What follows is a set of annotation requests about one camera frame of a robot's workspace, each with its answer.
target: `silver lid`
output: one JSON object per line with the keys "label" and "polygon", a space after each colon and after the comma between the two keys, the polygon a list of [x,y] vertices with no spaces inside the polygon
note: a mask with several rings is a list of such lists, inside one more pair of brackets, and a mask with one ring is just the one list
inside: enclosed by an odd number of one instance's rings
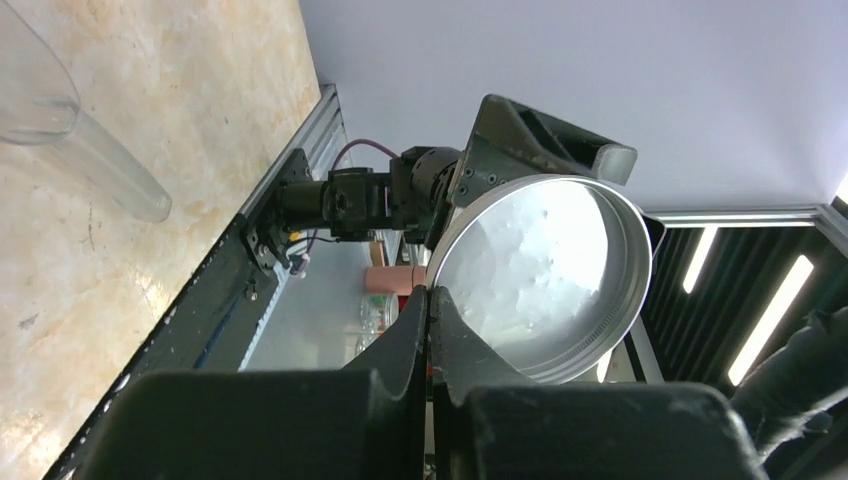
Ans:
{"label": "silver lid", "polygon": [[427,269],[466,323],[544,383],[592,367],[627,333],[651,273],[636,207],[584,177],[536,175],[475,200],[448,227]]}

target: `marble countertop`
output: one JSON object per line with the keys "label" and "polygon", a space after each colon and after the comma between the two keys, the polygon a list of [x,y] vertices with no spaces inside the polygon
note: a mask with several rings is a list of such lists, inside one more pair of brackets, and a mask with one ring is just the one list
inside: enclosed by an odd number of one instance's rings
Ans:
{"label": "marble countertop", "polygon": [[10,0],[170,193],[134,220],[0,145],[0,477],[40,478],[319,98],[296,0]]}

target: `metal lid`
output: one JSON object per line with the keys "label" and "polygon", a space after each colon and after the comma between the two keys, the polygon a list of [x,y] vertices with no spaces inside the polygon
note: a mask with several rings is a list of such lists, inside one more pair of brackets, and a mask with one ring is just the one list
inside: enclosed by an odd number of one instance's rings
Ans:
{"label": "metal lid", "polygon": [[592,179],[535,175],[475,200],[448,227],[427,283],[516,369],[563,383],[618,344],[638,315],[651,243],[636,207]]}

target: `light fixture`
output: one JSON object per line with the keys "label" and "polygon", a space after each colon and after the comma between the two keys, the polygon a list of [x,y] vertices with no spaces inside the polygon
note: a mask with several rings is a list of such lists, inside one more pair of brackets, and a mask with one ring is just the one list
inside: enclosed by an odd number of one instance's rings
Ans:
{"label": "light fixture", "polygon": [[836,190],[836,196],[843,202],[848,203],[848,175],[845,175],[845,178],[842,179],[842,183],[839,184],[839,189]]}
{"label": "light fixture", "polygon": [[683,290],[686,293],[692,293],[692,289],[695,288],[695,282],[698,281],[701,269],[704,268],[704,263],[707,261],[707,255],[710,253],[710,247],[712,247],[717,233],[718,227],[707,227],[701,233],[701,240],[698,241],[695,254],[692,255],[692,261],[689,262],[689,270],[683,279]]}
{"label": "light fixture", "polygon": [[607,350],[607,353],[598,360],[598,382],[604,383],[604,379],[607,378],[607,370],[609,370],[609,362],[612,360],[612,350]]}
{"label": "light fixture", "polygon": [[774,298],[769,302],[768,307],[763,312],[763,316],[760,317],[757,326],[754,327],[754,331],[751,332],[736,360],[733,361],[733,365],[730,366],[730,370],[727,371],[727,377],[730,379],[730,383],[739,385],[739,382],[742,381],[745,374],[751,369],[754,360],[757,359],[766,341],[768,341],[772,332],[774,332],[777,324],[780,323],[783,315],[786,314],[789,306],[792,305],[792,301],[798,296],[798,292],[801,291],[801,287],[804,286],[812,271],[813,264],[804,255],[799,256],[798,260],[795,260],[792,269],[789,270],[786,278],[783,279],[783,283],[780,284],[777,293],[774,294]]}

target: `cable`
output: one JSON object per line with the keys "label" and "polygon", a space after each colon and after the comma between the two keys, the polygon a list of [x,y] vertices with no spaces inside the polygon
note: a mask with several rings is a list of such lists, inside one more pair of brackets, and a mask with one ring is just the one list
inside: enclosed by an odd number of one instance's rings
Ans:
{"label": "cable", "polygon": [[316,240],[319,241],[319,242],[324,242],[324,243],[339,243],[338,238],[323,238],[323,237],[314,237],[314,236],[313,237],[303,237],[303,238],[299,238],[299,239],[289,243],[286,246],[286,250],[288,250],[289,248],[291,248],[291,247],[293,247],[293,246],[295,246],[299,243],[314,242]]}
{"label": "cable", "polygon": [[[353,148],[357,145],[368,145],[369,147],[375,148],[375,149],[385,153],[386,155],[389,156],[389,158],[398,158],[400,156],[400,155],[396,154],[395,152],[389,150],[389,148],[386,147],[385,145],[378,143],[378,142],[375,142],[374,140],[369,140],[367,138],[357,138],[356,140],[351,140],[351,141],[347,142],[347,144],[344,147],[342,147],[341,150],[339,150],[338,155],[336,155],[336,159],[333,160],[333,165],[330,167],[330,170],[335,170],[339,166],[339,164],[342,163],[342,159],[344,158],[345,154],[347,154],[347,152],[349,152],[351,148]],[[301,241],[308,241],[309,243],[307,243],[307,245],[306,245],[306,255],[309,255],[309,254],[312,253],[312,247],[313,247],[313,245],[315,245],[315,240],[328,241],[326,238],[318,237],[318,231],[315,230],[315,231],[312,232],[312,235],[310,237],[297,240],[296,242],[292,243],[291,245],[294,245],[295,243],[299,243]],[[300,268],[297,269],[294,272],[291,272],[291,274],[293,276],[300,275],[300,273],[303,271],[303,269],[306,268],[307,263],[308,262],[302,262],[300,264]]]}

